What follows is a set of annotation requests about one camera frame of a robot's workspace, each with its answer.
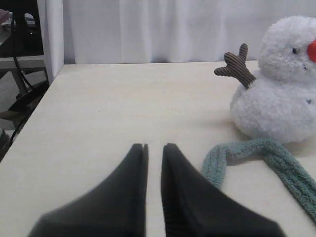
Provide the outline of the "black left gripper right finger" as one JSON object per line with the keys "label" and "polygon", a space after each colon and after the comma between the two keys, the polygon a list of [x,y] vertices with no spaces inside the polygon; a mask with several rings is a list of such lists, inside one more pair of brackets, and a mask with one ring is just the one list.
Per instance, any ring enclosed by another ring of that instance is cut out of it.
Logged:
{"label": "black left gripper right finger", "polygon": [[163,148],[161,198],[167,237],[279,237],[275,221],[209,183],[175,144]]}

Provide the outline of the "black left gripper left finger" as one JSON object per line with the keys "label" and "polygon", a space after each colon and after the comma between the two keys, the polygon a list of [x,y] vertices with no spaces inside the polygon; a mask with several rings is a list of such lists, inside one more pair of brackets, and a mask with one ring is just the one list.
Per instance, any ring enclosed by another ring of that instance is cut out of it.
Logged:
{"label": "black left gripper left finger", "polygon": [[148,145],[133,144],[117,168],[78,199],[44,214],[31,237],[144,237]]}

